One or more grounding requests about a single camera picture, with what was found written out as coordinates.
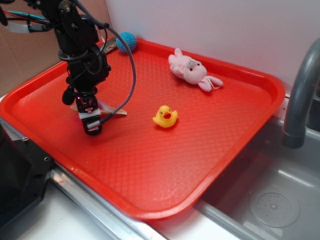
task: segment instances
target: blue ball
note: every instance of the blue ball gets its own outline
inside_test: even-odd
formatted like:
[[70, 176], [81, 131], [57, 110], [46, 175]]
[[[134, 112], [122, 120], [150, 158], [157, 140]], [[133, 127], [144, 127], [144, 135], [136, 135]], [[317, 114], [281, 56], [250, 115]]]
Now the blue ball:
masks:
[[[135, 50], [135, 48], [137, 46], [137, 39], [136, 39], [135, 35], [133, 35], [131, 32], [126, 32], [126, 31], [120, 33], [119, 35], [123, 38], [123, 40], [126, 42], [126, 44], [128, 44], [131, 52], [133, 50]], [[118, 38], [116, 39], [115, 43], [121, 52], [123, 52], [123, 53], [127, 52], [125, 46], [122, 44], [122, 42]]]

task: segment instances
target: sink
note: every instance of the sink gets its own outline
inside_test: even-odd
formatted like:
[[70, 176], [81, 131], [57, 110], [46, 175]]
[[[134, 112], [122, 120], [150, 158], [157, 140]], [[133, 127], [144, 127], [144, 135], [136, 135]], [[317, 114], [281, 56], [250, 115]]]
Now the sink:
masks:
[[282, 126], [272, 117], [196, 205], [239, 238], [319, 239], [320, 133], [308, 129], [304, 146], [290, 149]]

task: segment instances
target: rubber duck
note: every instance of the rubber duck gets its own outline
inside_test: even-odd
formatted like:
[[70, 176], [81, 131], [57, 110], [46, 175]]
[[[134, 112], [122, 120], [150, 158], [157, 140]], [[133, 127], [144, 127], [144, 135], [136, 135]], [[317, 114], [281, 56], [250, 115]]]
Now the rubber duck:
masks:
[[159, 111], [152, 118], [152, 120], [160, 127], [170, 128], [176, 123], [177, 118], [177, 111], [172, 111], [170, 107], [168, 107], [167, 105], [163, 105], [159, 108]]

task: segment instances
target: brown cardboard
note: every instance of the brown cardboard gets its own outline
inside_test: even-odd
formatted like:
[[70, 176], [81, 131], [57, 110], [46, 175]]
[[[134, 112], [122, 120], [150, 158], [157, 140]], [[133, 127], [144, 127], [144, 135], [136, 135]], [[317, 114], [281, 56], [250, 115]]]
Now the brown cardboard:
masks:
[[[110, 23], [104, 0], [82, 0], [89, 12]], [[23, 0], [1, 4], [3, 10], [42, 15]], [[0, 24], [0, 97], [25, 81], [60, 62], [59, 46], [53, 30], [36, 33], [13, 33]]]

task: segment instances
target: duck beak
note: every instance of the duck beak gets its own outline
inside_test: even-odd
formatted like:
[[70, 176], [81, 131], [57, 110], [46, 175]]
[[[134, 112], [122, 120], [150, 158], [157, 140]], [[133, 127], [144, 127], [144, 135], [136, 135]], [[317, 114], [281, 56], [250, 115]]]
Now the duck beak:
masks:
[[169, 119], [170, 117], [171, 117], [171, 113], [169, 113], [169, 112], [165, 112], [163, 115], [164, 119]]

